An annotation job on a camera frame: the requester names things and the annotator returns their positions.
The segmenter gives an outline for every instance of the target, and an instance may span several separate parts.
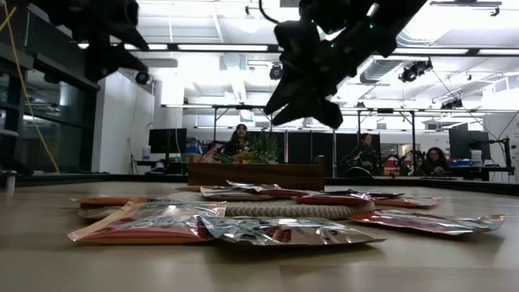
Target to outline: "computer screen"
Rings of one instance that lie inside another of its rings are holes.
[[[185,153],[187,129],[153,129],[149,131],[149,145],[152,147],[152,153],[166,153],[168,148],[169,137],[169,153]]]
[[[485,131],[465,131],[449,130],[448,139],[451,145],[451,158],[470,159],[470,150],[481,150],[484,160],[490,160],[490,140],[488,132]]]

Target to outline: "person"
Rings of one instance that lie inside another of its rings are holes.
[[[244,124],[238,124],[236,130],[230,138],[229,143],[224,147],[223,153],[228,156],[235,156],[242,152],[250,152],[251,144],[249,141],[249,133],[247,132],[247,126]]]
[[[444,152],[438,147],[429,149],[421,169],[425,175],[448,172],[449,166]]]
[[[379,170],[379,158],[371,146],[371,135],[364,133],[360,135],[360,145],[350,153],[351,166],[358,166],[371,174]]]

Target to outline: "yellow cable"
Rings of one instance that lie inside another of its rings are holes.
[[[9,21],[9,19],[11,19],[11,16],[16,12],[16,7],[13,8],[13,10],[11,10],[11,13],[9,14],[9,16],[6,17],[6,20],[4,20],[2,22],[2,25],[0,25],[0,32],[3,30],[3,28],[6,26],[7,24],[7,21]]]
[[[15,38],[14,38],[13,30],[11,28],[11,22],[9,20],[9,11],[7,10],[7,3],[4,3],[3,7],[6,12],[7,27],[9,28],[9,35],[11,37],[11,46],[13,47],[13,54],[15,55],[16,69],[18,70],[18,77],[22,84],[22,89],[24,91],[25,100],[27,101],[27,103],[29,105],[29,112],[32,115],[32,120],[34,122],[34,126],[36,126],[36,131],[38,132],[38,135],[40,136],[40,141],[43,144],[45,151],[49,155],[50,160],[52,161],[52,164],[54,165],[54,168],[56,169],[56,172],[59,174],[58,165],[56,164],[56,161],[54,160],[52,153],[50,153],[50,150],[47,147],[47,143],[45,142],[45,139],[43,139],[43,135],[40,132],[40,127],[38,126],[38,123],[36,122],[36,117],[34,116],[34,112],[32,111],[32,104],[31,104],[31,101],[29,100],[29,95],[27,94],[27,88],[25,87],[24,76],[22,75],[22,70],[20,69],[20,66],[19,66],[18,54],[16,53],[16,47],[15,47]]]

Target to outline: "green plant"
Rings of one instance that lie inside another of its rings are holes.
[[[277,145],[276,136],[272,132],[262,131],[259,137],[251,141],[252,151],[256,163],[269,163],[277,161],[280,149]]]

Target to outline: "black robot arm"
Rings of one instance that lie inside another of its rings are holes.
[[[266,114],[281,110],[272,123],[313,117],[338,128],[341,110],[328,100],[337,93],[337,84],[355,77],[357,67],[374,52],[389,56],[398,33],[426,1],[301,0],[301,19],[274,28],[283,48],[283,76],[264,109]],[[332,41],[320,40],[317,26],[328,34],[342,31]]]

